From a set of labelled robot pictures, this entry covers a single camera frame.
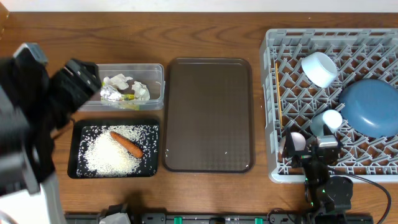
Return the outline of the pink cup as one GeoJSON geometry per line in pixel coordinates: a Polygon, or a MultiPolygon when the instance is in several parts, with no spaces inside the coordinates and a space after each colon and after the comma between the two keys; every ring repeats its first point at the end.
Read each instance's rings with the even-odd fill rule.
{"type": "MultiPolygon", "coordinates": [[[[294,142],[295,151],[303,151],[306,146],[306,140],[304,136],[298,132],[291,133],[292,140],[294,142]]],[[[285,136],[279,141],[279,154],[283,153],[285,146],[285,136]]]]}

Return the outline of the light blue cup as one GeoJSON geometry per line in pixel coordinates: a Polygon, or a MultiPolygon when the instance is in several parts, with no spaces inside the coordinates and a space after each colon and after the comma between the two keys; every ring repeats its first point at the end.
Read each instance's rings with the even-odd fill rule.
{"type": "Polygon", "coordinates": [[[310,130],[315,136],[323,136],[323,125],[327,125],[332,133],[335,133],[341,126],[343,118],[336,110],[326,110],[312,118],[310,130]]]}

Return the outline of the green snack wrapper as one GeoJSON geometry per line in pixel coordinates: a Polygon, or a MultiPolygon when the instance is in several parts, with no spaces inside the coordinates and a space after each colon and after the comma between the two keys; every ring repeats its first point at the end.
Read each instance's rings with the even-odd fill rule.
{"type": "Polygon", "coordinates": [[[124,110],[139,110],[139,105],[133,102],[134,94],[122,94],[108,84],[103,84],[99,93],[103,105],[124,110]]]}

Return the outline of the dark blue plate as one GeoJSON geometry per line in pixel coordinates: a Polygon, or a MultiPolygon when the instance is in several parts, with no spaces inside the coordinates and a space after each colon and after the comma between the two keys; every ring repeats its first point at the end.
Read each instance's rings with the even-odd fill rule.
{"type": "Polygon", "coordinates": [[[341,114],[357,132],[372,137],[397,134],[397,89],[381,80],[364,79],[346,87],[339,97],[341,114]]]}

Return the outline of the light blue bowl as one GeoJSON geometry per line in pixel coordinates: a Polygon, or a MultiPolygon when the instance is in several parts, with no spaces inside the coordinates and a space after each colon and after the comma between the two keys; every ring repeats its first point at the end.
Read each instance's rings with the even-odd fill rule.
{"type": "Polygon", "coordinates": [[[301,66],[307,78],[320,88],[328,87],[338,76],[335,63],[321,52],[314,52],[305,57],[301,66]]]}

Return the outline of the orange carrot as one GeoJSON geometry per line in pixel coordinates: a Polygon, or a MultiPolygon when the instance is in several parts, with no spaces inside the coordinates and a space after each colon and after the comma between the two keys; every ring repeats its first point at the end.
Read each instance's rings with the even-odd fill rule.
{"type": "Polygon", "coordinates": [[[110,135],[116,142],[118,142],[120,145],[122,145],[134,157],[142,158],[144,156],[143,151],[129,139],[125,138],[124,136],[122,136],[119,133],[116,133],[114,131],[111,131],[110,135]]]}

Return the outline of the wooden chopstick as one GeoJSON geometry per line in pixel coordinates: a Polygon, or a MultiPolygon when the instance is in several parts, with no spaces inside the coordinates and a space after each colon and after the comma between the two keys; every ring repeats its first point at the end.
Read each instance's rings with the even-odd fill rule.
{"type": "Polygon", "coordinates": [[[278,96],[280,97],[280,88],[279,88],[279,67],[277,62],[275,62],[275,82],[276,82],[277,102],[278,102],[278,96]]]}
{"type": "Polygon", "coordinates": [[[278,107],[279,107],[279,120],[280,120],[280,126],[283,128],[283,120],[282,120],[282,105],[280,101],[280,97],[278,96],[278,107]]]}

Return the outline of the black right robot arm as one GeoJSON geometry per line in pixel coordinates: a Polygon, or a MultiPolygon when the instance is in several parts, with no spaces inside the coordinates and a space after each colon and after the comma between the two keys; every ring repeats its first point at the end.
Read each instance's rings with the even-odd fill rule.
{"type": "Polygon", "coordinates": [[[291,160],[293,168],[303,169],[305,199],[312,207],[295,217],[295,223],[347,223],[345,211],[351,208],[353,182],[347,177],[331,176],[330,165],[340,155],[343,144],[323,126],[324,135],[304,150],[296,150],[292,132],[285,129],[282,157],[291,160]]]}

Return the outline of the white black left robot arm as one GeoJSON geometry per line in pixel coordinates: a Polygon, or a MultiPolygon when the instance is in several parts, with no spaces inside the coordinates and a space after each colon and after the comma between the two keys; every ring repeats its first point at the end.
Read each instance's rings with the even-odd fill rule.
{"type": "Polygon", "coordinates": [[[101,88],[97,64],[70,59],[52,77],[36,43],[1,59],[1,223],[65,223],[52,132],[101,88]]]}

